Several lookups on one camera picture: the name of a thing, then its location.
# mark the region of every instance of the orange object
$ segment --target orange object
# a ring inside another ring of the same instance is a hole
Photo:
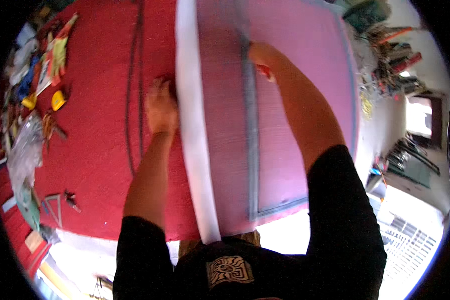
[[[389,40],[391,40],[391,39],[393,39],[393,38],[395,38],[395,37],[397,37],[397,36],[399,36],[401,34],[404,34],[404,33],[408,32],[408,31],[412,31],[412,29],[413,29],[412,27],[403,28],[402,30],[400,30],[400,31],[398,31],[398,32],[396,32],[394,34],[389,35],[386,38],[379,40],[377,42],[377,45],[382,45],[382,44],[388,42]]]

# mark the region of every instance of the green object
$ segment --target green object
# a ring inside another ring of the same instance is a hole
[[[360,35],[390,16],[390,7],[383,0],[369,0],[347,10],[343,20]]]
[[[30,225],[34,231],[40,231],[40,210],[38,209],[37,202],[34,200],[32,190],[28,184],[23,184],[21,191],[23,197],[23,203],[25,208],[19,201],[17,201],[17,207],[25,221]]]

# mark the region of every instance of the man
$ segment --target man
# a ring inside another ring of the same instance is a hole
[[[249,58],[277,83],[308,180],[311,237],[287,256],[236,238],[198,245],[175,270],[165,243],[168,152],[178,127],[170,82],[153,81],[153,134],[123,211],[114,299],[376,299],[386,254],[379,226],[324,96],[287,57],[253,43]]]

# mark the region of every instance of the white wall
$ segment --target white wall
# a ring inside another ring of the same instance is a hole
[[[446,215],[450,211],[450,181],[446,152],[444,150],[427,150],[427,152],[428,159],[440,168],[440,176],[434,172],[430,173],[429,189],[391,173],[387,173],[385,179],[390,186],[430,204]]]
[[[420,16],[408,0],[388,0],[391,15],[386,21],[390,27],[421,28]],[[422,54],[422,60],[408,71],[416,75],[428,88],[439,90],[447,95],[442,103],[442,147],[445,147],[448,111],[450,111],[450,74],[444,57],[432,34],[427,30],[414,30],[404,33],[392,41],[409,43],[414,52]]]

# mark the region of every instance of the clutter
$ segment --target clutter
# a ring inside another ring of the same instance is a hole
[[[42,238],[49,244],[55,245],[61,242],[55,228],[40,224],[40,234],[42,235]]]
[[[53,200],[56,200],[56,210],[57,210],[58,217],[55,214],[55,212],[53,211],[52,206],[50,205],[50,201],[53,201]],[[58,224],[58,226],[60,226],[60,228],[62,228],[62,209],[61,209],[61,204],[60,204],[60,194],[46,196],[44,201],[45,201],[44,207],[46,207],[48,209],[48,211],[52,215],[55,222]]]
[[[26,22],[23,27],[20,30],[20,33],[18,33],[17,38],[15,39],[15,42],[20,47],[23,47],[29,40],[33,39],[35,37],[35,30],[30,25],[29,22]]]
[[[22,48],[18,49],[13,58],[13,70],[10,75],[10,85],[18,84],[22,78],[27,75],[30,68],[30,58],[38,47],[36,39],[31,39]]]
[[[58,111],[66,103],[62,91],[56,91],[52,96],[52,109]]]
[[[35,65],[40,61],[37,56],[33,56],[30,60],[30,68],[28,69],[27,74],[22,78],[20,84],[18,85],[18,89],[16,91],[16,95],[19,101],[22,101],[25,97],[29,96],[30,84],[34,78],[34,70]]]
[[[3,213],[8,212],[12,207],[14,207],[17,204],[17,200],[15,200],[15,197],[11,197],[8,199],[5,203],[2,205]]]
[[[65,190],[63,192],[63,195],[65,195],[65,200],[68,203],[69,206],[71,206],[73,209],[75,209],[78,213],[81,213],[82,210],[78,208],[77,203],[75,201],[75,198],[77,195],[75,193],[68,192],[68,190]]]
[[[42,121],[34,110],[19,129],[17,138],[6,163],[17,203],[25,209],[28,205],[23,198],[24,183],[34,186],[35,168],[42,166],[43,132]]]
[[[37,104],[37,93],[33,92],[29,96],[24,97],[21,104],[32,111]]]
[[[369,0],[347,10],[343,20],[353,26],[358,34],[362,34],[375,24],[385,21],[391,12],[386,0]]]
[[[17,207],[20,211],[23,219],[30,225],[34,231],[40,230],[40,210],[38,209],[37,200],[32,192],[30,183],[25,180],[18,191],[13,190],[13,194],[17,199],[19,196],[21,199],[17,201]]]
[[[45,90],[49,85],[52,84],[52,79],[48,75],[49,62],[50,60],[48,59],[47,54],[43,54],[42,59],[40,60],[41,68],[40,71],[37,72],[37,74],[39,74],[36,91],[37,95],[40,95],[43,90]]]
[[[42,119],[43,136],[45,138],[45,144],[47,150],[50,148],[50,139],[54,132],[58,133],[62,140],[67,139],[67,134],[57,125],[57,121],[52,116],[52,111],[48,110]]]
[[[40,232],[34,230],[25,238],[25,245],[31,253],[34,253],[43,241],[44,239]]]
[[[69,39],[69,32],[75,21],[77,21],[78,15],[74,14],[73,17],[65,24],[60,30],[58,35],[53,40],[53,48],[51,53],[51,60],[49,62],[48,75],[52,78],[52,86],[55,87],[60,82],[60,77],[65,75],[65,57],[66,57],[66,45]]]

